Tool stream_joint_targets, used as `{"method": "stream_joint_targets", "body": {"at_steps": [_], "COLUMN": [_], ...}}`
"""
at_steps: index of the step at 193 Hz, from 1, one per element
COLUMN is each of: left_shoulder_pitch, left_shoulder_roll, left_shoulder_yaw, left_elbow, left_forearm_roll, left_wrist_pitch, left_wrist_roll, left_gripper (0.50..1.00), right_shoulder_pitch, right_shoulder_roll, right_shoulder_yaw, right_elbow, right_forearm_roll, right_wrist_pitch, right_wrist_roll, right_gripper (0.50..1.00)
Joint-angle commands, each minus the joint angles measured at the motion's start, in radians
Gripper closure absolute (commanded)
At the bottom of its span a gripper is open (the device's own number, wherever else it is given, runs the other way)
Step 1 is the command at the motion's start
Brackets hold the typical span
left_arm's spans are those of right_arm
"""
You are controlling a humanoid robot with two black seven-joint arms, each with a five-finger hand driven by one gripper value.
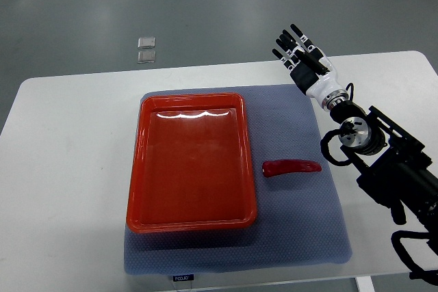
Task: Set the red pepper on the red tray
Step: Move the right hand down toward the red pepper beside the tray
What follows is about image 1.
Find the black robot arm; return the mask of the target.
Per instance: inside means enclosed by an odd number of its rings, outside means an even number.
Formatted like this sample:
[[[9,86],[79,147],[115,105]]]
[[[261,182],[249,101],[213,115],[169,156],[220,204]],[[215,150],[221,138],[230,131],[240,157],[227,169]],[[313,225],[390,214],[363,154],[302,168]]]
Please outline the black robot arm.
[[[333,165],[356,167],[358,186],[387,207],[397,225],[406,224],[405,209],[416,216],[425,232],[398,230],[391,244],[409,268],[410,279],[436,285],[437,270],[420,267],[402,244],[403,239],[424,240],[437,251],[437,177],[428,171],[432,160],[400,125],[375,107],[365,113],[352,98],[352,92],[336,90],[323,99],[322,107],[339,128],[322,138],[322,155]]]

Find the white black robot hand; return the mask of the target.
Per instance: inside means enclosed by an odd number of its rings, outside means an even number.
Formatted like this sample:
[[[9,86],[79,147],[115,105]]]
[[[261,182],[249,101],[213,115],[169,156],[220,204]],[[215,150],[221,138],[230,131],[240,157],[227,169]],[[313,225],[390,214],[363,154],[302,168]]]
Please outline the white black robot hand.
[[[317,100],[324,111],[348,99],[332,62],[295,24],[282,31],[276,44],[280,49],[272,49],[272,53],[286,67],[292,81],[304,95]]]

